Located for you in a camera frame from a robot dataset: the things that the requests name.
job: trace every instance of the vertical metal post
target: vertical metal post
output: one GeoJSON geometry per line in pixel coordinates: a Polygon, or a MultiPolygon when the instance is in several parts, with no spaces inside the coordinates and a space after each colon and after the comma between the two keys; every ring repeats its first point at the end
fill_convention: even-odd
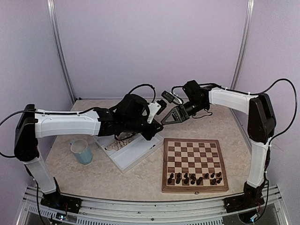
{"type": "Polygon", "coordinates": [[[74,94],[74,89],[71,83],[71,79],[67,70],[67,65],[65,61],[65,57],[62,51],[61,43],[60,43],[60,34],[58,30],[58,24],[57,24],[57,19],[56,19],[56,14],[55,14],[55,6],[54,6],[54,0],[47,0],[48,3],[48,10],[49,10],[49,15],[50,15],[50,20],[52,24],[52,30],[54,34],[54,39],[55,39],[55,45],[57,48],[58,56],[60,59],[60,66],[62,69],[63,77],[65,80],[65,83],[67,85],[67,91],[69,93],[70,99],[72,101],[72,104],[75,103],[76,97],[74,94]]]}
{"type": "Polygon", "coordinates": [[[249,36],[249,32],[250,32],[253,8],[254,8],[254,0],[248,0],[242,43],[240,45],[239,57],[238,57],[238,61],[237,61],[236,67],[235,67],[234,76],[233,76],[233,80],[232,80],[230,89],[235,89],[238,84],[238,79],[240,76],[240,69],[243,64],[243,59],[244,59],[244,55],[245,55],[245,51],[246,51],[246,47],[247,47],[248,36],[249,36]]]}

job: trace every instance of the metal frame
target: metal frame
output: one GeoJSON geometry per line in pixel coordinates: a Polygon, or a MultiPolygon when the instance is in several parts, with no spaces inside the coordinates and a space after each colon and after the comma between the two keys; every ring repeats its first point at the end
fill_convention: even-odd
{"type": "MultiPolygon", "coordinates": [[[[263,189],[262,194],[264,198],[266,198],[266,187],[263,189]]],[[[206,224],[205,222],[209,224],[209,221],[216,221],[216,224],[222,224],[223,217],[237,214],[237,212],[226,213],[223,202],[225,196],[200,200],[170,202],[132,202],[97,199],[76,195],[69,196],[80,197],[82,199],[82,206],[79,214],[68,213],[71,224],[192,225],[198,223],[206,224]]],[[[280,224],[289,225],[290,223],[287,219],[285,206],[277,186],[272,186],[269,189],[268,205],[269,204],[275,204],[280,224]]],[[[40,205],[40,208],[41,214],[46,218],[50,218],[51,215],[56,215],[57,212],[63,213],[62,211],[50,209],[42,205],[40,205]]],[[[17,225],[23,225],[22,221],[26,220],[28,212],[35,214],[38,213],[36,203],[36,188],[27,188],[20,210],[21,212],[18,217],[18,222],[16,223],[17,225]]]]}
{"type": "Polygon", "coordinates": [[[239,79],[239,76],[240,76],[240,69],[242,67],[242,63],[243,63],[243,60],[244,60],[245,51],[246,51],[247,42],[248,42],[248,36],[249,36],[249,32],[250,32],[250,25],[251,25],[251,21],[252,21],[253,8],[254,8],[254,0],[248,0],[248,7],[247,7],[247,12],[246,12],[246,19],[245,19],[243,36],[242,36],[242,43],[240,45],[239,57],[238,57],[237,64],[235,66],[234,76],[233,76],[233,80],[232,80],[230,89],[235,89],[236,88],[237,83],[238,83],[238,79],[239,79]]]}
{"type": "Polygon", "coordinates": [[[74,88],[71,83],[71,79],[68,73],[65,57],[62,51],[61,47],[61,42],[60,42],[60,33],[58,29],[58,24],[57,24],[57,19],[56,19],[56,13],[55,13],[55,5],[54,5],[54,0],[47,0],[48,3],[48,11],[49,11],[49,16],[50,16],[50,21],[52,24],[52,30],[54,34],[54,39],[55,39],[55,45],[57,49],[57,53],[60,59],[60,66],[62,69],[63,77],[67,86],[67,91],[70,96],[70,99],[72,101],[72,104],[76,101],[76,96],[74,93],[74,88]]]}

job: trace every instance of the white tray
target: white tray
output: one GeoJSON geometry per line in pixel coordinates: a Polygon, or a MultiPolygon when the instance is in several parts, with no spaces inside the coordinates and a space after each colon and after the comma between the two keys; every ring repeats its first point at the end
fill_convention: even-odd
{"type": "Polygon", "coordinates": [[[156,134],[151,141],[147,141],[142,135],[135,135],[133,141],[120,150],[107,151],[105,148],[112,144],[114,136],[94,137],[97,145],[108,155],[122,173],[126,173],[143,159],[155,152],[163,145],[164,138],[156,134]]]}

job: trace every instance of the white wall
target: white wall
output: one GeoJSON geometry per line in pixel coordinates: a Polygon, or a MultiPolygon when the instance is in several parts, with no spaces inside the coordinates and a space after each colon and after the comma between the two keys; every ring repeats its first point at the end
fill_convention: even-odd
{"type": "MultiPolygon", "coordinates": [[[[300,2],[296,0],[255,1],[253,20],[238,90],[259,92],[276,79],[289,78],[300,93],[300,2]]],[[[276,84],[268,94],[277,118],[276,133],[290,123],[294,97],[287,83],[276,84]]],[[[243,127],[247,118],[238,113],[243,127]]],[[[268,177],[278,184],[293,225],[298,225],[300,180],[300,119],[276,138],[271,148],[268,177]]]]}
{"type": "MultiPolygon", "coordinates": [[[[0,120],[27,104],[69,110],[46,0],[0,1],[0,120]]],[[[19,116],[0,127],[0,151],[14,153],[19,116]]],[[[53,138],[39,141],[45,157],[53,138]]],[[[0,157],[0,224],[13,224],[31,179],[17,159],[0,157]]]]}
{"type": "MultiPolygon", "coordinates": [[[[77,97],[120,98],[141,83],[160,95],[195,79],[230,86],[247,0],[55,1],[77,97]]],[[[140,92],[151,97],[150,89],[140,92]]]]}

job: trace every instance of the wooden chessboard border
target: wooden chessboard border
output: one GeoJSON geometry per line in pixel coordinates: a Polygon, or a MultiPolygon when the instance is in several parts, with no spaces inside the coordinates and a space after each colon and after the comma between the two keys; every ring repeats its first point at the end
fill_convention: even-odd
{"type": "Polygon", "coordinates": [[[226,192],[229,190],[227,175],[225,170],[225,165],[223,161],[223,155],[221,152],[220,144],[218,140],[208,140],[208,139],[182,139],[182,138],[165,138],[164,139],[164,164],[163,164],[163,184],[162,184],[162,192],[163,193],[217,193],[217,192],[226,192]],[[215,143],[217,146],[217,152],[220,159],[220,166],[222,170],[222,177],[224,181],[223,186],[193,186],[193,187],[175,187],[167,185],[167,168],[168,168],[168,142],[196,142],[196,143],[215,143]]]}

